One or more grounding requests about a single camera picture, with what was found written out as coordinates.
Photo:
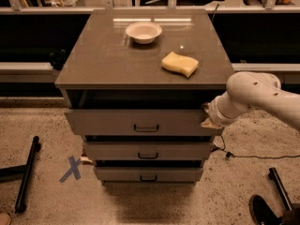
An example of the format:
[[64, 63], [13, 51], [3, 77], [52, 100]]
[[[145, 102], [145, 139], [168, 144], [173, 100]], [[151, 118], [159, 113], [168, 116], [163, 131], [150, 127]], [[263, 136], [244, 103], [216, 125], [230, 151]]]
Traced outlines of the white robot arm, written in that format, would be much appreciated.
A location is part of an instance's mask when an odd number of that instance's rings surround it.
[[300, 130], [300, 95], [281, 89], [277, 76], [270, 73], [237, 72], [226, 83], [226, 92], [203, 104], [208, 117], [203, 128], [222, 129], [243, 113], [259, 109]]

